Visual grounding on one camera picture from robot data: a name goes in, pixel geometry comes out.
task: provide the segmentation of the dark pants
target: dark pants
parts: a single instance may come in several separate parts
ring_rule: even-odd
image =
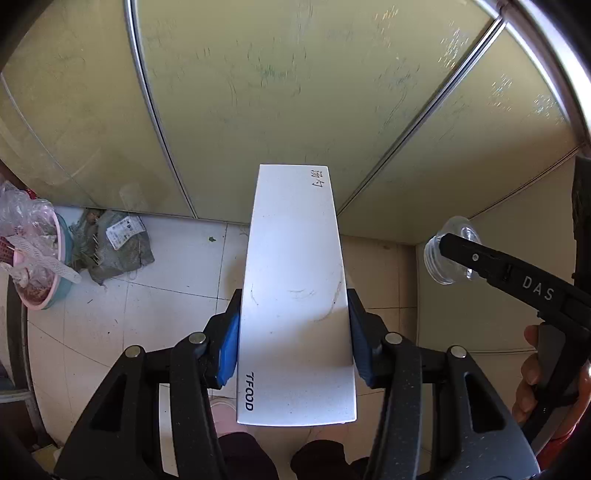
[[[221,437],[219,443],[230,480],[279,480],[273,461],[252,435],[231,433]],[[367,458],[361,458],[349,465],[340,443],[315,440],[293,456],[291,469],[298,480],[361,480],[367,463]]]

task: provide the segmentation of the person's leg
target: person's leg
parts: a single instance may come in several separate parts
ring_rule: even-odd
[[[230,480],[279,480],[273,461],[245,425],[236,422],[236,404],[230,398],[211,401],[212,416]]]
[[[342,442],[348,430],[346,424],[313,429],[309,442],[291,459],[298,480],[361,480],[345,458]]]

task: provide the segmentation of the finger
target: finger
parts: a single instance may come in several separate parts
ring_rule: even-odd
[[[534,391],[525,380],[522,380],[519,383],[519,386],[517,386],[517,391],[515,392],[515,401],[519,405],[520,409],[525,413],[531,412],[538,403],[535,399]]]
[[[570,432],[584,415],[591,401],[591,372],[589,362],[581,369],[579,375],[579,399],[569,410],[560,427],[554,432],[553,438],[560,438]]]
[[[521,376],[529,383],[529,385],[536,385],[540,381],[542,370],[538,362],[538,354],[532,353],[521,365]]]
[[[511,414],[517,423],[523,423],[527,420],[527,413],[520,409],[517,403],[513,404],[513,408],[511,409]]]
[[[529,343],[532,347],[538,348],[538,326],[537,325],[528,325],[525,327],[523,331],[523,336],[525,341]]]

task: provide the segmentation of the white box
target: white box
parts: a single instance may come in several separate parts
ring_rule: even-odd
[[[237,387],[239,423],[356,419],[345,272],[327,167],[260,166]]]

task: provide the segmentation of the clear plastic cup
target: clear plastic cup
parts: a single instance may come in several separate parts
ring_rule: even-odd
[[[478,276],[475,271],[449,260],[439,251],[439,242],[446,233],[453,233],[472,242],[482,244],[470,220],[461,216],[452,217],[443,225],[443,228],[438,231],[437,235],[431,238],[427,242],[427,245],[425,245],[423,257],[427,271],[433,280],[441,285],[450,285],[465,279],[472,280]]]

